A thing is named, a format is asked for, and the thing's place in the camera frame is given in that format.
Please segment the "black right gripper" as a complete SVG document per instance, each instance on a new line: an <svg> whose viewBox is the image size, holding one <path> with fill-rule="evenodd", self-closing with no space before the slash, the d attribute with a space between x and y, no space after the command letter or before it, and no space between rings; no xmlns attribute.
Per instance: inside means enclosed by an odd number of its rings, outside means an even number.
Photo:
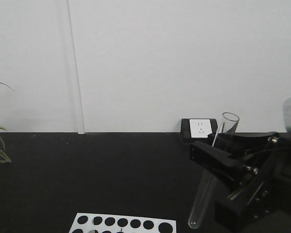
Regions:
<svg viewBox="0 0 291 233"><path fill-rule="evenodd" d="M291 133L211 133L207 143L191 143L190 159L229 189L215 203L217 222L291 215Z"/></svg>

